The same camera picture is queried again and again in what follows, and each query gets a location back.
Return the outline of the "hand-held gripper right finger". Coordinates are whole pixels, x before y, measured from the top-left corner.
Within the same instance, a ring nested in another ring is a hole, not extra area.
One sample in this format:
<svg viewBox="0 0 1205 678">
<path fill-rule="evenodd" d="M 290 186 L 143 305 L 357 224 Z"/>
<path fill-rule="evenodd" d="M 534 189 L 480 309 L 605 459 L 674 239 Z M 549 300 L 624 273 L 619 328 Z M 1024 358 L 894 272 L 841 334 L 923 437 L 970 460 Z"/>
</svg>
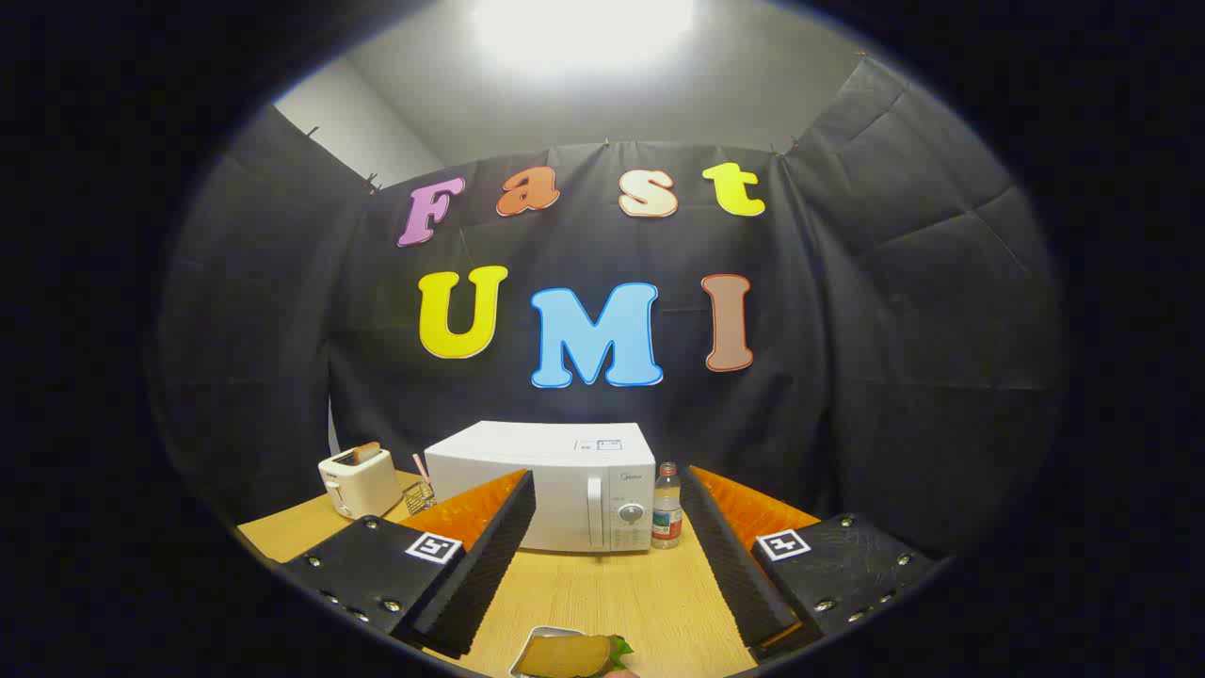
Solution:
<svg viewBox="0 0 1205 678">
<path fill-rule="evenodd" d="M 757 662 L 860 626 L 939 565 L 865 515 L 821 520 L 696 466 L 681 501 Z"/>
</svg>

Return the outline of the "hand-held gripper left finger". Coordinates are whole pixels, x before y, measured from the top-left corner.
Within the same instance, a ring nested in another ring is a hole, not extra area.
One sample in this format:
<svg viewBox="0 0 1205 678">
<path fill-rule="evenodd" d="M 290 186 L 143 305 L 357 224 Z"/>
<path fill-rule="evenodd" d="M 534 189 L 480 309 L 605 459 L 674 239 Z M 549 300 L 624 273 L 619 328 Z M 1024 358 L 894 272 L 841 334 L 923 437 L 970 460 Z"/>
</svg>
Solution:
<svg viewBox="0 0 1205 678">
<path fill-rule="evenodd" d="M 281 568 L 362 626 L 458 659 L 535 509 L 534 474 L 518 468 L 400 523 L 365 515 Z"/>
</svg>

